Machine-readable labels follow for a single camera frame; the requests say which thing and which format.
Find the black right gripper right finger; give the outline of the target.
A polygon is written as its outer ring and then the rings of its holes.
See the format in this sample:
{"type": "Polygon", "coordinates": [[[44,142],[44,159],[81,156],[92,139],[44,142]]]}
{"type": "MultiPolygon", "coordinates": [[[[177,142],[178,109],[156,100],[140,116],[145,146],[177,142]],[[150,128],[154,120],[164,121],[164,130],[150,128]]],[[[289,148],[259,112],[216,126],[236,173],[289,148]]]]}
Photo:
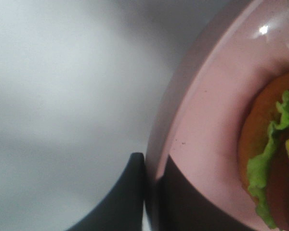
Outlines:
{"type": "Polygon", "coordinates": [[[179,164],[147,156],[145,198],[155,231],[265,231],[243,190],[236,159],[196,156],[179,164]]]}

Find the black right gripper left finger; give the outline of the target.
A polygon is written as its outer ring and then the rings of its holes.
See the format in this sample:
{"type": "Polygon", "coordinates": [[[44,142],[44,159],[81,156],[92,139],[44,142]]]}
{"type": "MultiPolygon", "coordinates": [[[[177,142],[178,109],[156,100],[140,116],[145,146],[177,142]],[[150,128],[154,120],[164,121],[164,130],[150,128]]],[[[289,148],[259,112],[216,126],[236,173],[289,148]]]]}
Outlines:
{"type": "Polygon", "coordinates": [[[105,198],[70,231],[141,231],[145,196],[145,161],[132,153],[105,198]]]}

